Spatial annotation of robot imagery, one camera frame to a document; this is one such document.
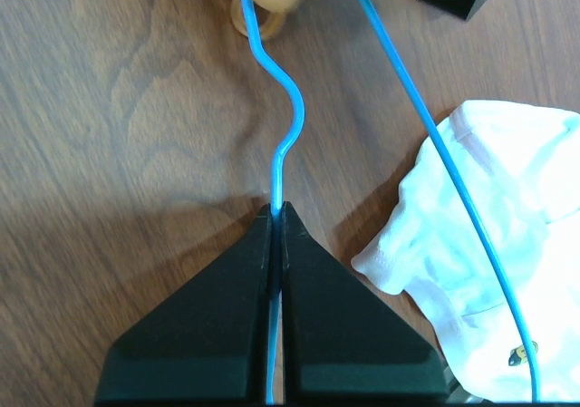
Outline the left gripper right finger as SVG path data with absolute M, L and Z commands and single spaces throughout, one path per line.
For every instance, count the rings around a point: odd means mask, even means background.
M 439 354 L 326 251 L 291 203 L 281 214 L 289 402 L 439 402 Z

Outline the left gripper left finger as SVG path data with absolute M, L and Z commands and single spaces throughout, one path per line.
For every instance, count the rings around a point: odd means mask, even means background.
M 246 234 L 111 346 L 96 402 L 263 402 L 271 238 Z

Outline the white pink-trimmed underwear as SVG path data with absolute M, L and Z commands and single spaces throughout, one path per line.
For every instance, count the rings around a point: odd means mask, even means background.
M 544 402 L 579 398 L 579 116 L 523 103 L 463 102 L 439 124 L 536 348 Z M 488 256 L 431 141 L 386 226 L 352 261 L 430 321 L 467 392 L 527 402 L 522 341 Z

